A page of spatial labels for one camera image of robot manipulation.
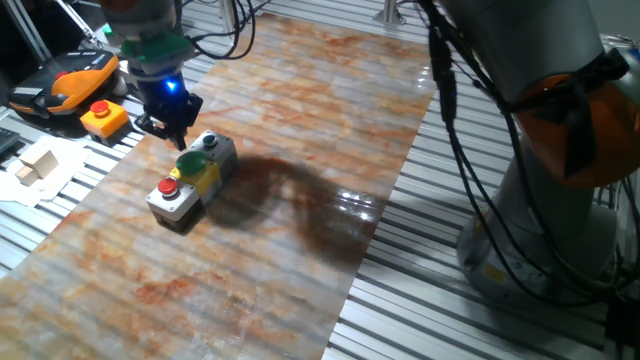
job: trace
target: red button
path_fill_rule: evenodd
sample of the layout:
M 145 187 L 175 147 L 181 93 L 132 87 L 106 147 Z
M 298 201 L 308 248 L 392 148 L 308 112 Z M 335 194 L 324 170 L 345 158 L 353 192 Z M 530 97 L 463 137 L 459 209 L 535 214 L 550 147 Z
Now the red button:
M 60 71 L 60 72 L 55 76 L 55 78 L 56 78 L 56 80 L 58 80 L 58 79 L 60 79 L 61 77 L 65 76 L 65 75 L 68 75 L 68 74 L 69 74 L 69 72 L 68 72 L 68 71 L 66 71 L 66 70 L 62 70 L 62 71 Z
M 167 178 L 158 184 L 158 191 L 164 195 L 171 195 L 178 190 L 178 182 L 175 179 Z
M 104 100 L 96 101 L 91 105 L 91 111 L 94 114 L 100 114 L 107 110 L 109 110 L 109 103 Z

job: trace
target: cable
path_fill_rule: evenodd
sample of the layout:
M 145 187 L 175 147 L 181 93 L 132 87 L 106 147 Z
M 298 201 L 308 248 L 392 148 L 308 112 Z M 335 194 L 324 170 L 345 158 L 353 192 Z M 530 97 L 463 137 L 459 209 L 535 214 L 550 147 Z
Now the cable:
M 398 6 L 400 6 L 400 5 L 404 5 L 404 4 L 412 4 L 412 3 L 413 3 L 413 4 L 415 4 L 415 3 L 417 3 L 417 1 L 415 1 L 415 0 L 403 0 L 403 1 L 398 2 L 398 3 L 396 4 L 396 7 L 398 7 Z
M 451 51 L 446 44 L 444 38 L 442 37 L 442 33 L 439 29 L 434 26 L 429 26 L 429 51 L 432 54 L 432 66 L 433 66 L 433 78 L 438 85 L 440 90 L 440 107 L 441 107 L 441 116 L 442 120 L 445 124 L 453 124 L 456 117 L 456 107 L 457 107 L 457 90 L 455 85 L 455 75 L 451 70 L 452 67 L 452 59 L 451 59 Z M 450 133 L 452 136 L 452 147 L 454 151 L 458 153 L 460 158 L 465 162 L 465 165 L 469 169 L 472 176 L 475 176 L 475 171 L 471 166 L 470 162 L 466 159 L 464 155 L 464 151 L 462 151 L 461 145 L 457 140 L 457 136 L 455 136 L 455 131 L 453 130 L 453 125 L 451 125 Z M 507 227 L 506 222 L 502 218 L 500 212 L 493 205 L 489 195 L 486 193 L 479 179 L 475 177 L 476 184 L 480 191 L 482 192 L 485 200 L 491 206 L 494 213 L 497 215 L 501 226 L 505 229 L 505 232 L 509 238 L 509 241 L 512 243 L 512 246 L 518 251 L 519 255 L 522 258 L 525 258 L 534 268 L 538 271 L 546 275 L 548 278 L 560 283 L 565 288 L 571 290 L 572 292 L 577 293 L 580 296 L 586 297 L 580 290 L 575 289 L 573 286 L 560 281 L 555 278 L 551 274 L 549 274 L 544 268 L 536 264 L 526 252 L 520 247 L 520 245 L 515 241 L 513 235 L 511 234 L 510 229 Z
M 186 0 L 186 1 L 182 2 L 180 5 L 176 6 L 176 10 L 182 9 L 183 7 L 189 5 L 192 2 L 193 2 L 193 0 Z
M 233 13 L 233 23 L 235 24 L 234 31 L 232 31 L 230 33 L 230 35 L 233 35 L 233 43 L 231 44 L 231 48 L 229 48 L 229 50 L 227 51 L 226 54 L 224 54 L 224 55 L 216 55 L 216 54 L 210 53 L 207 50 L 203 49 L 198 44 L 198 41 L 200 41 L 200 40 L 196 40 L 197 37 L 193 37 L 193 38 L 186 37 L 186 39 L 189 40 L 189 42 L 191 42 L 193 47 L 199 52 L 200 55 L 205 55 L 205 56 L 207 56 L 207 57 L 209 57 L 211 59 L 214 59 L 214 60 L 226 60 L 226 59 L 230 58 L 231 54 L 233 54 L 233 52 L 236 50 L 236 48 L 238 47 L 238 42 L 240 41 L 240 32 L 242 31 L 242 28 L 244 28 L 244 26 L 240 24 L 240 18 L 238 16 L 238 7 L 236 6 L 236 3 L 237 3 L 237 1 L 233 1 L 232 2 L 233 6 L 231 7 L 231 10 L 232 10 L 232 13 Z
M 501 111 L 503 112 L 503 115 L 505 115 L 505 119 L 507 119 L 507 123 L 510 125 L 510 134 L 513 137 L 513 131 L 512 130 L 514 130 L 514 128 L 515 128 L 515 125 L 513 124 L 513 118 L 510 116 L 510 113 L 507 113 L 506 111 L 504 111 L 504 108 L 505 108 L 504 101 L 501 99 L 499 93 L 497 93 L 497 91 L 495 91 L 494 84 L 482 72 L 481 68 L 479 67 L 479 64 L 475 61 L 475 58 L 473 57 L 473 54 L 470 52 L 470 50 L 464 48 L 465 44 L 461 41 L 461 39 L 456 38 L 456 35 L 458 35 L 456 33 L 457 30 L 452 29 L 453 27 L 446 20 L 440 20 L 440 18 L 438 16 L 435 16 L 435 14 L 437 14 L 437 15 L 440 15 L 440 14 L 437 13 L 437 10 L 435 9 L 435 6 L 433 5 L 432 2 L 430 4 L 428 4 L 425 1 L 421 1 L 420 5 L 422 5 L 423 10 L 429 15 L 429 18 L 430 18 L 432 24 L 434 24 L 435 26 L 437 26 L 438 24 L 445 24 L 445 25 L 442 25 L 442 27 L 439 27 L 439 29 L 440 29 L 439 31 L 442 32 L 442 33 L 448 34 L 450 36 L 450 38 L 447 39 L 447 40 L 449 40 L 452 43 L 452 45 L 456 48 L 456 50 L 458 50 L 458 52 L 462 55 L 462 57 L 465 60 L 467 60 L 467 63 L 469 64 L 469 66 L 474 70 L 476 75 L 478 75 L 478 77 L 483 81 L 484 84 L 481 83 L 479 80 L 473 79 L 468 73 L 466 73 L 466 71 L 464 71 L 464 69 L 462 69 L 460 67 L 459 64 L 456 63 L 456 66 L 458 66 L 460 68 L 460 70 L 466 76 L 468 76 L 469 78 L 472 79 L 473 84 L 474 84 L 475 87 L 486 91 L 492 98 L 494 98 L 494 100 L 496 100 L 496 103 L 498 104 L 498 107 L 501 109 Z M 420 14 L 420 17 L 421 17 L 423 23 L 425 25 L 427 25 L 426 20 L 422 17 L 422 14 L 420 12 L 418 12 L 418 13 Z M 457 137 L 455 137 L 455 133 L 453 133 L 453 136 L 450 136 L 450 137 L 452 137 L 452 146 L 455 146 L 456 141 L 457 141 Z M 457 143 L 457 145 L 459 147 L 459 150 L 455 151 L 456 159 L 464 161 L 463 159 L 465 159 L 466 157 L 464 156 L 464 152 L 462 151 L 462 147 L 459 145 L 459 142 Z M 516 160 L 518 161 L 519 170 L 521 170 L 521 180 L 524 180 L 522 186 L 523 186 L 523 190 L 525 192 L 525 196 L 527 197 L 527 200 L 533 200 L 532 199 L 531 189 L 528 186 L 529 185 L 528 184 L 528 179 L 526 178 L 526 176 L 522 176 L 523 175 L 522 174 L 522 170 L 524 169 L 524 167 L 522 166 L 522 164 L 523 164 L 522 157 L 521 157 L 521 154 L 519 153 L 519 150 L 520 150 L 519 149 L 519 145 L 518 146 L 516 146 L 515 144 L 513 144 L 513 145 L 514 145 L 514 150 L 517 152 Z M 466 165 L 467 165 L 467 167 L 470 168 L 470 172 L 472 173 L 472 176 L 473 176 L 474 172 L 473 172 L 473 169 L 471 168 L 471 164 L 467 163 Z M 461 170 L 462 170 L 461 174 L 462 174 L 462 177 L 463 177 L 463 182 L 466 182 L 467 184 L 465 184 L 465 185 L 468 185 L 468 179 L 466 178 L 466 175 L 464 173 L 464 169 L 462 168 Z M 476 185 L 478 185 L 478 187 L 480 188 L 481 184 L 479 183 L 479 179 L 476 178 L 475 180 L 476 180 Z M 470 193 L 470 191 L 469 191 L 470 188 L 468 186 L 465 186 L 465 188 L 468 190 L 467 192 L 468 192 L 468 195 L 470 196 L 470 201 L 472 202 L 472 205 L 473 205 L 473 203 L 475 203 L 475 198 L 473 198 L 473 195 Z M 536 207 L 535 202 L 531 201 L 531 203 L 533 205 L 532 207 Z M 482 217 L 482 214 L 479 213 L 479 208 L 477 206 L 474 206 L 474 209 L 478 213 L 478 216 Z M 505 224 L 502 221 L 501 221 L 501 225 L 503 227 L 505 227 Z M 496 248 L 497 244 L 493 244 L 493 245 L 495 245 L 494 248 L 495 248 L 495 250 L 497 252 L 500 251 L 498 248 Z M 553 246 L 553 244 L 547 244 L 547 245 L 551 245 L 551 249 L 555 250 L 555 246 Z M 556 254 L 556 255 L 558 255 L 557 256 L 558 262 L 563 264 L 564 260 L 561 257 L 559 257 L 559 254 Z M 615 259 L 616 269 L 615 269 L 614 280 L 611 282 L 611 284 L 604 286 L 604 288 L 602 290 L 596 292 L 595 293 L 596 295 L 592 296 L 591 299 L 589 299 L 587 301 L 583 301 L 583 302 L 577 302 L 577 303 L 559 303 L 559 302 L 556 302 L 556 301 L 551 301 L 550 299 L 546 299 L 546 298 L 540 298 L 540 300 L 543 300 L 543 301 L 546 301 L 546 302 L 549 302 L 549 303 L 555 303 L 555 305 L 560 305 L 560 306 L 582 306 L 582 305 L 586 305 L 586 304 L 589 304 L 589 303 L 600 301 L 601 299 L 603 299 L 604 297 L 609 295 L 612 292 L 613 289 L 620 289 L 620 288 L 616 287 L 616 285 L 618 283 L 618 280 L 620 278 L 620 268 L 621 268 L 621 266 L 618 265 L 619 262 L 620 262 L 620 258 L 621 258 L 620 254 L 619 254 L 619 249 L 616 250 L 615 257 L 616 257 L 616 259 Z M 508 264 L 503 263 L 503 265 L 505 266 L 505 268 L 507 270 L 510 270 L 510 268 L 508 267 Z M 566 263 L 564 263 L 563 271 L 565 271 L 567 273 L 570 273 L 570 274 L 572 274 L 574 276 L 576 276 L 577 274 L 582 275 L 577 270 L 571 268 Z M 596 287 L 602 287 L 603 286 L 601 283 L 595 282 L 592 279 L 589 279 L 589 278 L 584 277 L 584 276 L 583 276 L 582 280 L 586 280 L 586 282 L 590 283 L 592 285 L 592 287 L 594 285 L 596 285 Z M 530 289 L 526 288 L 526 290 L 525 290 L 523 287 L 526 288 L 525 286 L 521 286 L 522 290 L 527 292 L 527 293 L 529 293 L 529 295 L 531 295 Z
M 398 3 L 398 6 L 402 4 L 407 4 L 407 3 L 413 3 L 413 9 L 418 13 L 418 16 L 420 17 L 420 20 L 422 20 L 422 24 L 424 24 L 424 27 L 428 29 L 429 24 L 427 23 L 427 19 L 425 19 L 424 16 L 422 16 L 422 11 L 420 11 L 421 9 L 418 1 L 401 1 Z
M 604 194 L 604 186 L 601 186 L 600 189 L 598 190 L 598 201 L 596 202 L 596 204 L 598 204 L 598 206 L 602 205 L 602 195 Z
M 575 269 L 573 266 L 568 264 L 562 256 L 559 254 L 557 247 L 555 246 L 555 238 L 551 233 L 549 227 L 547 226 L 546 220 L 542 217 L 542 212 L 538 208 L 538 205 L 533 198 L 533 191 L 531 190 L 531 184 L 529 183 L 529 177 L 527 174 L 527 170 L 524 167 L 524 158 L 522 156 L 522 150 L 520 147 L 520 136 L 518 135 L 518 130 L 515 125 L 515 120 L 510 112 L 501 110 L 502 115 L 505 117 L 507 122 L 507 128 L 509 131 L 509 136 L 511 137 L 511 145 L 513 146 L 513 152 L 515 154 L 516 163 L 518 164 L 518 172 L 520 174 L 520 182 L 522 184 L 523 193 L 529 208 L 533 213 L 533 220 L 542 230 L 542 239 L 545 241 L 545 244 L 549 248 L 551 255 L 553 255 L 554 259 L 560 264 L 563 270 L 569 274 L 570 276 L 579 278 L 580 281 L 590 284 L 592 287 L 600 287 L 601 285 L 597 283 L 597 281 L 592 280 L 588 276 L 584 275 L 582 272 Z
M 622 181 L 618 181 L 618 188 L 616 189 L 616 210 L 620 210 L 620 195 L 622 195 Z
M 515 238 L 511 234 L 511 231 L 509 230 L 509 227 L 507 226 L 506 221 L 502 217 L 502 214 L 500 214 L 500 211 L 498 210 L 498 208 L 493 203 L 493 200 L 491 200 L 491 197 L 486 192 L 486 190 L 484 189 L 484 186 L 480 182 L 479 177 L 476 175 L 475 170 L 473 169 L 473 166 L 471 165 L 471 162 L 467 159 L 467 157 L 466 157 L 466 155 L 464 153 L 464 149 L 462 148 L 462 145 L 460 144 L 460 141 L 459 141 L 457 135 L 455 134 L 455 130 L 452 130 L 452 131 L 453 131 L 453 140 L 451 140 L 452 141 L 452 145 L 451 145 L 452 148 L 454 148 L 455 152 L 458 152 L 458 154 L 460 156 L 460 159 L 463 161 L 465 167 L 467 168 L 467 170 L 471 174 L 471 177 L 473 178 L 473 180 L 474 180 L 474 182 L 476 184 L 476 187 L 478 188 L 478 190 L 480 190 L 480 193 L 482 194 L 483 199 L 485 200 L 485 202 L 487 203 L 487 205 L 489 206 L 489 208 L 491 209 L 493 214 L 496 216 L 496 219 L 498 219 L 498 222 L 500 223 L 500 226 L 502 226 L 502 228 L 504 229 L 505 233 L 507 234 L 507 237 L 509 238 L 509 241 L 510 241 L 511 245 L 518 252 L 518 254 L 520 256 L 522 256 L 527 263 L 529 263 L 531 266 L 533 266 L 536 270 L 538 270 L 539 272 L 544 274 L 549 279 L 559 283 L 560 285 L 562 285 L 565 288 L 571 290 L 575 294 L 578 294 L 578 295 L 583 296 L 583 297 L 587 297 L 579 289 L 575 289 L 572 285 L 566 284 L 564 281 L 560 280 L 556 276 L 554 276 L 554 275 L 550 274 L 548 271 L 546 271 L 542 266 L 540 266 L 533 259 L 531 259 L 529 257 L 529 255 L 524 251 L 524 249 L 522 249 L 520 244 L 517 241 L 515 241 Z
M 613 210 L 615 209 L 615 196 L 614 196 L 614 191 L 615 191 L 615 185 L 614 184 L 609 184 L 609 209 Z
M 256 12 L 253 9 L 251 0 L 247 0 L 247 3 L 249 4 L 249 13 L 251 15 L 251 39 L 249 40 L 249 45 L 247 46 L 247 49 L 242 54 L 238 56 L 230 57 L 227 60 L 242 59 L 243 57 L 247 56 L 249 52 L 251 52 L 251 49 L 253 48 L 253 42 L 256 39 Z M 244 7 L 242 6 L 242 4 L 240 4 L 240 8 L 242 9 L 243 16 L 245 16 Z
M 473 81 L 478 81 L 478 79 L 474 78 L 473 76 L 471 76 L 463 67 L 462 65 L 460 65 L 460 63 L 458 63 L 457 61 L 453 60 L 453 63 L 456 65 L 456 67 L 458 69 L 460 69 L 460 71 L 465 74 L 472 82 Z
M 630 275 L 627 277 L 625 282 L 622 283 L 622 287 L 624 288 L 627 285 L 632 284 L 634 281 L 638 279 L 638 275 L 640 275 L 640 213 L 638 212 L 638 206 L 636 205 L 636 197 L 633 194 L 633 187 L 631 186 L 631 180 L 626 178 L 621 181 L 622 187 L 624 188 L 624 192 L 627 194 L 627 198 L 629 200 L 629 205 L 631 206 L 631 214 L 633 217 L 633 225 L 636 230 L 636 260 L 634 262 L 633 268 L 631 270 Z
M 476 214 L 478 216 L 478 221 L 480 221 L 480 223 L 482 225 L 482 228 L 484 229 L 485 233 L 487 234 L 487 238 L 489 239 L 489 242 L 491 243 L 491 246 L 493 247 L 494 251 L 496 252 L 496 255 L 498 256 L 498 259 L 500 260 L 500 263 L 505 268 L 505 270 L 507 271 L 507 273 L 509 274 L 511 279 L 516 283 L 518 288 L 520 288 L 527 295 L 532 296 L 532 297 L 534 297 L 534 298 L 536 298 L 536 299 L 538 299 L 538 300 L 540 300 L 542 302 L 551 304 L 551 305 L 556 306 L 556 307 L 580 307 L 580 306 L 592 305 L 592 304 L 595 304 L 595 303 L 598 303 L 598 302 L 602 301 L 604 298 L 606 298 L 607 296 L 609 296 L 610 294 L 612 294 L 614 292 L 613 289 L 610 289 L 610 290 L 607 290 L 606 292 L 603 292 L 598 297 L 594 297 L 594 298 L 591 298 L 591 299 L 588 299 L 588 300 L 585 300 L 585 301 L 566 303 L 566 302 L 560 302 L 560 301 L 557 301 L 557 300 L 552 300 L 552 299 L 549 299 L 549 298 L 545 298 L 545 297 L 537 294 L 533 290 L 529 289 L 515 275 L 515 273 L 511 269 L 511 266 L 509 266 L 506 258 L 504 257 L 504 254 L 500 250 L 500 247 L 499 247 L 498 243 L 496 242 L 495 237 L 491 233 L 491 230 L 489 229 L 489 225 L 487 224 L 487 221 L 486 221 L 484 215 L 482 214 L 482 211 L 480 210 L 480 207 L 478 206 L 478 203 L 477 203 L 475 197 L 473 196 L 473 193 L 471 192 L 471 186 L 469 185 L 469 179 L 467 179 L 466 172 L 465 172 L 465 169 L 464 169 L 464 166 L 463 166 L 463 162 L 464 162 L 463 159 L 466 158 L 466 156 L 464 156 L 464 150 L 462 149 L 462 146 L 460 145 L 460 143 L 459 143 L 459 141 L 457 139 L 457 135 L 455 134 L 455 130 L 453 128 L 453 124 L 450 124 L 450 125 L 448 124 L 446 126 L 446 128 L 447 128 L 447 132 L 449 133 L 449 140 L 451 141 L 452 148 L 454 148 L 454 156 L 456 158 L 456 163 L 458 165 L 458 169 L 459 169 L 461 177 L 462 177 L 462 183 L 464 185 L 465 191 L 467 192 L 467 196 L 469 198 L 469 201 L 471 202 L 471 206 L 473 207 L 474 211 L 476 212 Z M 481 186 L 480 179 L 477 177 L 477 175 L 475 174 L 475 171 L 473 171 L 472 168 L 470 168 L 469 170 L 470 170 L 469 172 L 470 172 L 472 178 L 474 179 L 474 182 L 476 182 L 476 186 L 478 186 L 478 188 L 480 188 L 480 186 Z M 614 277 L 614 281 L 617 281 L 618 277 L 619 277 L 619 275 L 616 275 L 616 277 Z
M 268 5 L 269 3 L 271 3 L 272 0 L 267 0 L 264 3 L 256 6 L 253 8 L 253 11 L 251 11 L 251 9 L 249 9 L 249 14 L 251 15 L 256 14 L 258 11 L 262 10 L 263 7 L 265 7 L 266 5 Z M 243 19 L 242 22 L 240 23 L 240 32 L 242 32 L 244 30 L 244 27 L 247 25 L 247 23 L 249 22 L 249 18 Z M 202 35 L 198 35 L 198 36 L 193 36 L 190 37 L 188 39 L 193 40 L 193 41 L 201 41 L 204 40 L 208 37 L 211 36 L 215 36 L 215 37 L 224 37 L 224 36 L 231 36 L 235 34 L 235 30 L 231 31 L 231 32 L 227 32 L 227 33 L 207 33 L 207 34 L 202 34 Z

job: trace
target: green button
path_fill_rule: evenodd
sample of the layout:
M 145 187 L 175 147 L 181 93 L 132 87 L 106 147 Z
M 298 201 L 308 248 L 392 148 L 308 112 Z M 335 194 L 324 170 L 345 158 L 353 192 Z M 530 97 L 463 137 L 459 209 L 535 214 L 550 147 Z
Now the green button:
M 202 139 L 204 146 L 213 146 L 216 142 L 217 138 L 215 135 L 207 135 Z
M 207 155 L 199 151 L 189 151 L 183 154 L 176 161 L 176 167 L 180 170 L 180 174 L 184 176 L 193 176 L 204 170 L 209 159 Z

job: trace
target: red emergency stop knob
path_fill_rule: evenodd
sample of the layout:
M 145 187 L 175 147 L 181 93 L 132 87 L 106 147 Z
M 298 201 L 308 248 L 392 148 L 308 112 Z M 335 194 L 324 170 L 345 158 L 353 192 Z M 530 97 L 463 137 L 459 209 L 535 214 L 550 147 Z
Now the red emergency stop knob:
M 58 80 L 58 79 L 60 79 L 61 77 L 65 76 L 65 75 L 68 75 L 68 74 L 69 74 L 69 72 L 68 72 L 68 71 L 66 71 L 66 70 L 62 70 L 62 71 L 60 71 L 59 73 L 57 73 L 57 74 L 56 74 L 55 79 L 56 79 L 56 80 Z
M 178 182 L 172 178 L 161 180 L 158 184 L 158 191 L 165 196 L 172 196 L 178 191 Z

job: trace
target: yellow emergency stop box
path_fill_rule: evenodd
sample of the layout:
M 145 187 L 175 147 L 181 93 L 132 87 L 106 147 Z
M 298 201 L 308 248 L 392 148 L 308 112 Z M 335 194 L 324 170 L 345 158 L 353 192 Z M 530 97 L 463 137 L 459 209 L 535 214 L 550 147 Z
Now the yellow emergency stop box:
M 107 100 L 96 101 L 80 121 L 87 131 L 106 139 L 129 122 L 127 110 Z

